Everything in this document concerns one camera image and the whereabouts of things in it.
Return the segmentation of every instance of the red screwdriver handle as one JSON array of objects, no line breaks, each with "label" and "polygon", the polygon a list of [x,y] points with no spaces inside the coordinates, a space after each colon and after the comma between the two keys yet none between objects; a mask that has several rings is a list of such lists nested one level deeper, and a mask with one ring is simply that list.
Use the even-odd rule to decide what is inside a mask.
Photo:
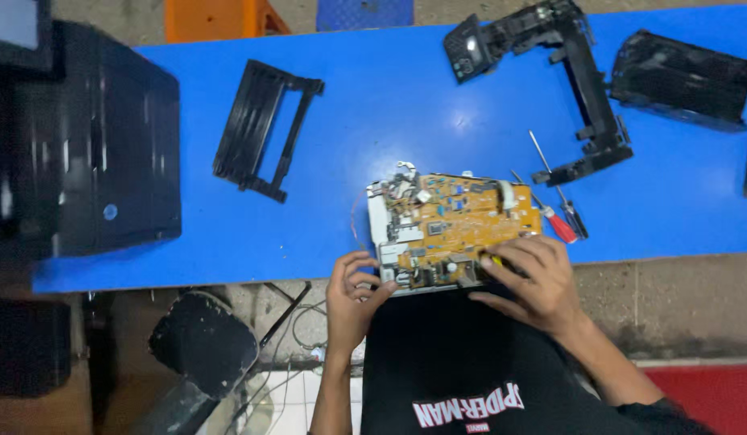
[{"label": "red screwdriver handle", "polygon": [[556,235],[559,236],[564,243],[574,243],[577,241],[577,235],[572,231],[572,228],[558,217],[550,206],[546,205],[542,208],[542,215],[548,218],[548,222],[550,222],[551,227],[553,227],[553,231],[556,232]]}]

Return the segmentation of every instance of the yellow circuit board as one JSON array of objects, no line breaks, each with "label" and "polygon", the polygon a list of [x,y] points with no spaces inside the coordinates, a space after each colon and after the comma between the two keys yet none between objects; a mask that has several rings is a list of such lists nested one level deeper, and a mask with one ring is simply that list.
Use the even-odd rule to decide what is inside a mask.
[{"label": "yellow circuit board", "polygon": [[510,183],[515,201],[505,211],[495,180],[429,174],[419,184],[430,193],[428,201],[387,201],[391,213],[410,214],[424,233],[398,257],[398,270],[410,274],[410,283],[400,282],[401,287],[478,282],[478,253],[484,247],[542,232],[540,211],[527,185]]}]

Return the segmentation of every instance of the screwdriver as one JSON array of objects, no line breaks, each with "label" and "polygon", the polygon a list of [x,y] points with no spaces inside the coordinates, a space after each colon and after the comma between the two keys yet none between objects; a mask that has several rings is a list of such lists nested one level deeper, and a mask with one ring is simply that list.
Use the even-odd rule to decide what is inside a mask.
[{"label": "screwdriver", "polygon": [[[534,139],[534,133],[532,133],[532,130],[529,131],[529,136],[532,137],[532,142],[534,142],[534,146],[537,148],[537,153],[540,153],[542,164],[545,165],[545,169],[548,171],[548,173],[551,173],[550,166],[548,166],[548,162],[547,160],[545,160],[542,149],[540,149],[540,144],[537,143],[537,139]],[[561,210],[563,210],[564,212],[564,217],[567,219],[567,223],[569,223],[569,226],[572,227],[572,231],[574,231],[574,233],[579,238],[588,238],[588,230],[585,229],[585,225],[583,225],[583,220],[580,218],[580,214],[575,211],[574,203],[572,201],[567,201],[567,198],[561,191],[561,187],[556,186],[556,190],[559,192],[559,196],[561,196]]]},{"label": "screwdriver", "polygon": [[[521,177],[518,176],[517,173],[515,173],[514,170],[510,170],[511,173],[513,173],[513,176],[516,180],[519,181],[519,183],[523,183],[523,180],[521,180]],[[553,227],[553,231],[556,232],[556,235],[559,236],[561,240],[564,241],[564,243],[574,243],[577,240],[577,235],[572,231],[572,228],[564,222],[561,217],[559,217],[556,212],[553,211],[550,205],[546,205],[540,201],[540,198],[535,196],[534,192],[532,193],[532,198],[535,202],[537,202],[537,205],[540,206],[540,211],[542,211],[542,216],[545,216],[548,219],[548,222],[550,222],[551,227]]]}]

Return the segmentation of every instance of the blue table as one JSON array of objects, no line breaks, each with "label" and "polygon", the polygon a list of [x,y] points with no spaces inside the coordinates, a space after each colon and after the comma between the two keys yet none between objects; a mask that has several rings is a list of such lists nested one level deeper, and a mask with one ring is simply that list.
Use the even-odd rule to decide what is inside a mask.
[{"label": "blue table", "polygon": [[[610,71],[640,28],[747,58],[747,5],[592,15],[594,56]],[[357,248],[349,228],[364,186],[398,160],[422,173],[509,177],[542,169],[528,128],[553,166],[580,157],[583,126],[562,65],[546,49],[506,55],[496,71],[458,86],[442,48],[451,25],[274,36],[140,48],[180,81],[183,235],[78,259],[38,264],[36,292],[328,276]],[[321,78],[282,188],[285,204],[215,178],[212,163],[248,58]],[[741,196],[747,133],[717,133],[636,110],[613,109],[635,157],[563,189],[591,238],[574,262],[747,252]],[[282,104],[261,176],[271,179],[298,95]],[[553,189],[536,193],[554,207]],[[356,227],[369,242],[365,198]]]}]

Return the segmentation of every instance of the marvel logo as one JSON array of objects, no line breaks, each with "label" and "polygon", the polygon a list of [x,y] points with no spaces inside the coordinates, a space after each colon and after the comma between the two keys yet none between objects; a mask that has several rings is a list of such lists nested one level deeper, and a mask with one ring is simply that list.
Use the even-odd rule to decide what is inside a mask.
[{"label": "marvel logo", "polygon": [[488,432],[488,423],[465,424],[465,429],[468,430],[468,433]]}]

